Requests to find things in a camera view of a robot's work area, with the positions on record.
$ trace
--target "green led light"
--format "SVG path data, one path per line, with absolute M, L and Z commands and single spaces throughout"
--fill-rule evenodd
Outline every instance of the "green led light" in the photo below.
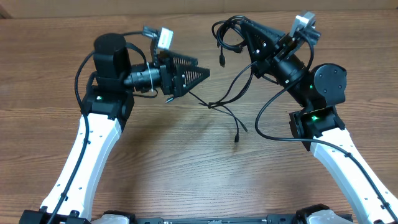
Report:
M 317 116 L 315 116 L 315 115 L 313 115 L 311 118 L 312 118 L 312 121 L 316 121 L 316 120 L 319 119 L 319 117 L 317 117 Z

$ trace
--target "black cable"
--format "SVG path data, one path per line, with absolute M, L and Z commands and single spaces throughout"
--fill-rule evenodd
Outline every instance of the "black cable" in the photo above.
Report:
M 396 217 L 396 215 L 394 214 L 394 212 L 392 211 L 391 207 L 389 206 L 389 204 L 386 202 L 386 200 L 384 199 L 384 197 L 382 196 L 382 194 L 380 193 L 379 189 L 377 189 L 376 185 L 374 184 L 372 178 L 370 178 L 369 174 L 366 172 L 366 170 L 363 168 L 363 166 L 358 162 L 358 160 L 356 160 L 354 158 L 354 156 L 347 152 L 346 150 L 332 144 L 326 141 L 321 141 L 321 140 L 317 140 L 317 139 L 301 139 L 301 138 L 278 138 L 278 137 L 272 137 L 272 136 L 268 136 L 264 133 L 261 132 L 261 130 L 259 129 L 259 120 L 261 115 L 263 114 L 263 112 L 266 110 L 266 108 L 276 99 L 278 98 L 281 94 L 283 94 L 284 92 L 286 92 L 287 90 L 289 90 L 290 88 L 292 88 L 294 85 L 296 85 L 298 82 L 300 81 L 300 79 L 296 80 L 295 82 L 293 82 L 292 84 L 290 84 L 289 86 L 287 86 L 286 88 L 284 88 L 283 90 L 281 90 L 280 92 L 278 92 L 274 97 L 272 97 L 260 110 L 259 114 L 257 115 L 256 118 L 256 122 L 254 123 L 254 127 L 256 129 L 256 132 L 261 136 L 264 137 L 266 139 L 269 140 L 273 140 L 273 141 L 284 141 L 284 142 L 314 142 L 314 143 L 319 143 L 319 144 L 324 144 L 326 146 L 332 147 L 333 149 L 336 149 L 340 152 L 342 152 L 345 157 L 349 157 L 360 169 L 360 171 L 363 173 L 363 175 L 365 176 L 366 180 L 368 180 L 370 186 L 373 188 L 374 192 L 376 193 L 376 195 L 379 197 L 380 201 L 382 202 L 382 205 L 387 209 L 387 211 L 389 212 L 389 214 L 391 215 L 391 217 L 394 219 L 395 222 L 398 223 L 398 218 Z
M 154 91 L 156 92 L 156 94 L 155 94 L 155 95 L 152 95 L 152 96 L 142 95 L 142 94 L 133 94 L 133 96 L 141 97 L 141 98 L 156 98 L 156 96 L 157 96 L 157 94 L 158 94 L 159 92 L 157 91 L 157 89 L 154 89 Z
M 211 33 L 213 34 L 214 38 L 217 40 L 217 47 L 220 47 L 220 65 L 222 67 L 225 67 L 225 56 L 223 53 L 223 48 L 227 50 L 232 50 L 236 53 L 240 53 L 242 52 L 243 47 L 246 46 L 244 40 L 242 40 L 242 42 L 238 44 L 233 44 L 233 45 L 224 42 L 224 36 L 229 29 L 234 30 L 239 36 L 242 37 L 242 39 L 244 39 L 242 30 L 240 29 L 240 27 L 238 27 L 242 20 L 249 20 L 249 19 L 244 16 L 233 16 L 226 21 L 218 21 L 214 23 L 211 27 Z M 220 26 L 215 32 L 215 27 L 217 25 Z
M 50 216 L 50 218 L 49 218 L 47 224 L 51 224 L 51 223 L 52 223 L 53 219 L 55 218 L 55 216 L 57 215 L 58 211 L 60 210 L 61 204 L 62 204 L 63 201 L 65 200 L 65 198 L 66 198 L 66 196 L 67 196 L 67 193 L 68 193 L 68 191 L 69 191 L 69 188 L 70 188 L 70 186 L 71 186 L 71 184 L 72 184 L 72 182 L 73 182 L 73 179 L 74 179 L 75 176 L 76 176 L 77 170 L 79 169 L 79 166 L 80 166 L 80 164 L 81 164 L 81 160 L 83 159 L 83 156 L 84 156 L 84 154 L 85 154 L 86 147 L 87 147 L 87 144 L 88 144 L 88 135 L 90 134 L 90 128 L 89 128 L 88 117 L 87 117 L 88 115 L 87 115 L 87 112 L 86 112 L 85 109 L 84 109 L 84 105 L 83 105 L 83 103 L 81 102 L 81 99 L 80 99 L 80 96 L 79 96 L 78 81 L 79 81 L 79 76 L 80 76 L 81 70 L 83 69 L 83 67 L 85 66 L 85 64 L 87 63 L 87 61 L 90 59 L 90 57 L 91 57 L 93 54 L 94 54 L 94 51 L 90 52 L 90 53 L 86 56 L 86 58 L 84 59 L 84 61 L 81 63 L 79 69 L 77 70 L 77 72 L 76 72 L 76 77 L 75 77 L 75 95 L 76 95 L 76 99 L 77 99 L 77 102 L 78 102 L 79 107 L 80 107 L 80 112 L 82 113 L 83 119 L 85 120 L 85 129 L 86 129 L 86 133 L 85 133 L 85 138 L 84 138 L 84 140 L 83 140 L 83 147 L 81 148 L 79 158 L 78 158 L 77 161 L 76 161 L 75 168 L 73 168 L 72 174 L 71 174 L 70 177 L 69 177 L 69 180 L 68 180 L 68 182 L 67 182 L 67 184 L 66 184 L 66 186 L 65 186 L 65 189 L 64 189 L 63 192 L 61 193 L 60 200 L 58 201 L 57 205 L 55 206 L 54 211 L 52 212 L 52 214 L 51 214 L 51 216 Z
M 250 68 L 252 65 L 254 65 L 255 63 L 256 63 L 256 62 L 250 63 L 248 66 L 246 66 L 246 68 L 244 68 L 244 69 L 234 78 L 234 80 L 232 81 L 231 85 L 230 85 L 229 88 L 228 88 L 228 91 L 225 93 L 225 95 L 224 95 L 221 99 L 219 99 L 219 100 L 216 101 L 216 102 L 210 102 L 208 105 L 209 105 L 210 107 L 214 108 L 214 107 L 217 107 L 217 106 L 225 105 L 225 104 L 227 104 L 227 103 L 232 103 L 232 102 L 238 100 L 240 97 L 242 97 L 242 96 L 246 93 L 247 89 L 248 89 L 249 86 L 250 86 L 253 73 L 251 74 L 249 80 L 246 82 L 244 88 L 238 93 L 238 95 L 236 95 L 236 96 L 235 96 L 233 99 L 231 99 L 231 100 L 222 102 L 222 101 L 229 95 L 229 93 L 230 93 L 230 91 L 232 90 L 232 87 L 233 87 L 233 85 L 235 84 L 236 80 L 237 80 L 247 69 L 249 69 L 249 68 Z
M 199 98 L 199 96 L 196 96 L 194 93 L 192 93 L 192 92 L 190 92 L 189 91 L 189 94 L 191 94 L 192 96 L 194 96 L 196 99 L 198 99 L 201 103 L 199 103 L 199 105 L 202 105 L 202 106 L 206 106 L 206 107 L 209 107 L 208 106 L 208 104 L 205 102 L 205 101 L 203 101 L 201 98 Z M 229 109 L 229 108 L 227 108 L 226 106 L 224 106 L 224 105 L 222 105 L 222 107 L 224 108 L 224 109 L 226 109 L 228 112 L 225 112 L 225 111 L 222 111 L 222 110 L 219 110 L 219 109 L 217 109 L 217 108 L 212 108 L 213 110 L 216 110 L 216 111 L 219 111 L 219 112 L 221 112 L 221 113 L 224 113 L 224 114 L 228 114 L 228 115 L 230 115 L 230 116 L 232 116 L 233 118 L 234 118 L 234 120 L 235 120 L 235 124 L 236 124 L 236 135 L 235 135 L 235 142 L 239 142 L 239 125 L 238 125 L 238 122 L 241 124 L 241 126 L 242 126 L 242 128 L 244 129 L 244 131 L 245 132 L 249 132 L 248 131 L 248 129 L 246 128 L 246 126 L 243 124 L 243 122 L 239 119 L 239 118 L 237 118 L 236 116 L 235 116 L 235 114 L 234 113 L 232 113 L 232 111 Z
M 262 78 L 265 79 L 265 80 L 267 80 L 267 81 L 269 81 L 269 82 L 271 82 L 271 83 L 273 83 L 273 84 L 276 84 L 276 85 L 279 84 L 277 81 L 274 81 L 274 80 L 270 79 L 270 78 L 267 77 L 266 75 L 263 75 Z
M 131 50 L 137 52 L 142 57 L 142 59 L 144 60 L 144 64 L 147 63 L 147 58 L 145 57 L 145 54 L 143 53 L 143 51 L 140 48 L 138 48 L 137 46 L 135 46 L 134 44 L 132 44 L 130 42 L 126 43 L 126 47 L 128 49 L 131 49 Z
M 127 36 L 127 35 L 139 35 L 142 34 L 142 31 L 132 31 L 132 32 L 127 32 L 127 33 L 123 33 L 123 36 Z
M 313 61 L 313 55 L 314 55 L 314 49 L 313 49 L 313 44 L 311 43 L 310 39 L 307 37 L 307 35 L 305 35 L 303 32 L 301 31 L 297 31 L 298 34 L 300 34 L 300 36 L 304 39 L 304 41 L 306 41 L 306 43 L 308 44 L 308 46 L 310 47 L 310 60 L 307 63 L 307 70 L 310 70 L 310 67 L 312 65 L 312 61 Z

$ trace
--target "black joint housing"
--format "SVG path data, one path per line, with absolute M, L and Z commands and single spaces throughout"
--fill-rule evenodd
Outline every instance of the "black joint housing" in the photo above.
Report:
M 347 71 L 343 67 L 325 63 L 316 66 L 311 75 L 305 76 L 297 89 L 313 110 L 323 109 L 345 102 L 346 76 Z
M 289 114 L 290 130 L 294 138 L 313 139 L 314 136 L 319 138 L 324 131 L 334 128 L 345 129 L 345 124 L 337 115 L 334 106 L 301 114 L 301 111 Z M 310 142 L 303 142 L 303 145 L 307 151 L 310 151 Z
M 110 33 L 99 36 L 94 41 L 94 64 L 101 89 L 123 91 L 123 80 L 131 67 L 123 35 Z
M 98 86 L 93 87 L 91 94 L 85 95 L 83 102 L 87 114 L 105 114 L 110 120 L 118 119 L 122 130 L 134 106 L 132 90 L 117 93 L 103 91 Z

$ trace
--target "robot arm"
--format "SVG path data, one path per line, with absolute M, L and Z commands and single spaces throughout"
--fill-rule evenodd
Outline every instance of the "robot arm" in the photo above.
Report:
M 90 127 L 89 144 L 79 170 L 72 182 L 68 195 L 62 203 L 58 214 L 68 216 L 71 211 L 78 212 L 80 218 L 91 220 L 94 194 L 104 169 L 106 160 L 115 143 L 122 133 L 117 119 L 110 120 L 107 115 L 88 115 Z M 60 177 L 55 183 L 50 194 L 44 199 L 41 208 L 47 208 L 47 213 L 52 213 L 57 205 L 60 195 L 65 188 L 73 168 L 79 157 L 85 137 L 85 122 L 80 118 L 80 126 L 76 141 L 63 167 Z
M 321 33 L 315 30 L 315 15 L 298 15 L 288 34 L 263 26 L 244 16 L 233 16 L 221 24 L 213 35 L 217 44 L 240 53 L 247 46 L 251 71 L 257 78 L 272 75 L 284 87 L 260 110 L 256 131 L 274 141 L 303 142 L 308 151 L 319 159 L 336 180 L 351 204 L 360 223 L 398 222 L 398 201 L 380 182 L 356 150 L 344 122 L 338 117 L 335 105 L 345 101 L 346 70 L 332 63 L 310 70 L 314 50 Z M 237 45 L 223 42 L 228 29 L 233 29 L 243 41 Z M 304 44 L 310 47 L 310 60 L 305 66 L 295 56 Z M 290 128 L 294 138 L 277 138 L 259 129 L 259 118 L 264 110 L 283 92 L 289 92 L 303 107 L 290 114 Z M 293 223 L 344 223 L 328 207 L 316 205 L 299 210 Z
M 335 128 L 322 132 L 322 136 L 314 139 L 326 141 L 340 146 L 362 165 L 366 173 L 373 180 L 376 188 L 390 204 L 392 211 L 398 213 L 398 200 L 378 179 L 366 161 L 356 149 L 349 132 L 346 129 Z M 374 189 L 365 178 L 359 167 L 343 153 L 320 143 L 311 143 L 311 153 L 329 171 L 339 188 L 354 210 L 359 223 L 393 223 L 394 220 L 381 203 Z M 326 217 L 330 214 L 315 214 L 308 218 L 308 223 L 329 223 Z
M 96 71 L 90 76 L 81 106 L 82 112 L 87 114 L 89 135 L 80 165 L 72 177 L 86 141 L 84 115 L 80 119 L 71 153 L 52 191 L 38 212 L 25 210 L 19 223 L 89 223 L 95 191 L 106 160 L 130 117 L 134 96 L 143 97 L 133 92 L 145 93 L 160 88 L 164 95 L 172 95 L 167 100 L 170 102 L 185 95 L 210 76 L 208 69 L 197 67 L 197 59 L 168 50 L 172 31 L 145 27 L 142 32 L 134 33 L 152 39 L 153 62 L 147 62 L 140 49 L 126 42 L 124 36 L 127 34 L 105 34 L 95 40 L 92 55 Z M 144 63 L 131 65 L 127 49 L 139 53 Z M 66 186 L 70 177 L 73 180 L 68 188 Z M 126 216 L 115 214 L 102 221 L 110 220 L 114 223 L 129 223 Z

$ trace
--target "wooden table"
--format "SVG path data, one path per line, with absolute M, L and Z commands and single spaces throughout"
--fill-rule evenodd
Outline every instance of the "wooden table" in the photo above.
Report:
M 296 14 L 246 16 L 288 32 Z M 347 69 L 346 103 L 337 106 L 339 115 L 368 164 L 398 195 L 398 11 L 316 14 L 322 37 L 314 65 L 331 62 Z M 97 36 L 143 25 L 174 30 L 172 50 L 197 57 L 199 66 L 211 69 L 211 77 L 193 92 L 215 101 L 249 63 L 245 50 L 226 52 L 226 67 L 218 64 L 210 27 L 230 16 L 0 20 L 0 223 L 17 223 L 23 210 L 38 210 L 57 180 L 80 117 L 73 79 Z M 148 53 L 149 39 L 128 40 Z M 308 47 L 297 55 L 306 62 Z M 141 62 L 136 56 L 132 61 Z M 80 83 L 93 70 L 91 61 Z M 247 77 L 243 75 L 234 94 Z M 249 128 L 238 144 L 233 142 L 234 120 L 198 105 L 192 96 L 167 105 L 166 96 L 137 98 L 98 184 L 93 217 L 105 210 L 138 217 L 259 216 L 294 213 L 316 203 L 352 213 L 330 174 L 300 143 L 272 142 L 256 134 L 258 111 L 279 90 L 255 79 L 230 106 Z M 299 109 L 291 96 L 283 95 L 266 111 L 261 128 L 290 137 L 289 113 Z

